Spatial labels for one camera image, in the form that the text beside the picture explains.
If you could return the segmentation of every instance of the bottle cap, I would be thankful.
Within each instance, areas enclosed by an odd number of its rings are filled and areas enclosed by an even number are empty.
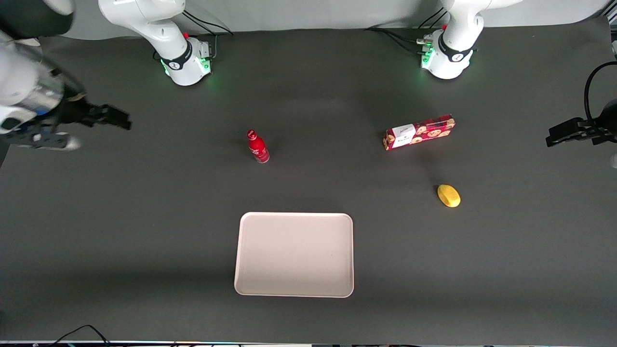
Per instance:
[[[248,137],[249,140],[255,140],[257,138],[257,133],[255,132],[255,130],[251,129],[246,132],[246,137]]]

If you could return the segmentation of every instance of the green led light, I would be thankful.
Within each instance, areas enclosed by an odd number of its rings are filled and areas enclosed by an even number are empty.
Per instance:
[[[160,64],[163,65],[163,69],[165,69],[165,74],[169,76],[169,71],[167,71],[167,66],[165,66],[163,59],[160,60]]]

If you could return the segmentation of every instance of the red bottle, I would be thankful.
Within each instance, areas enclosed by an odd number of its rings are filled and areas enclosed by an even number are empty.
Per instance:
[[[249,138],[249,149],[253,153],[255,160],[257,160],[259,164],[263,164],[268,161],[270,159],[270,153],[268,153],[266,144],[263,142],[261,137],[257,136],[255,130],[249,130],[246,133],[246,137]]]

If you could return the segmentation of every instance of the white wall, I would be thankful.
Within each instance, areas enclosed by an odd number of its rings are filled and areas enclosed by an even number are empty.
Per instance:
[[[608,2],[524,0],[482,14],[488,27],[564,24],[588,18]],[[135,36],[128,29],[109,23],[102,16],[97,0],[76,0],[76,3],[75,23],[66,36],[85,40]],[[186,5],[194,15],[225,23],[233,31],[366,28],[378,23],[406,27],[420,24],[440,7],[436,0],[187,0]],[[173,20],[183,31],[204,32],[183,16]]]

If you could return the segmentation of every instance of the bottle label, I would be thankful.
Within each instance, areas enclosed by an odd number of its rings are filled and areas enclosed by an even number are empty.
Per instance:
[[[270,153],[268,153],[268,149],[264,148],[264,149],[251,149],[251,152],[253,153],[253,156],[255,156],[255,159],[258,162],[266,162],[268,161],[268,159],[270,158]]]

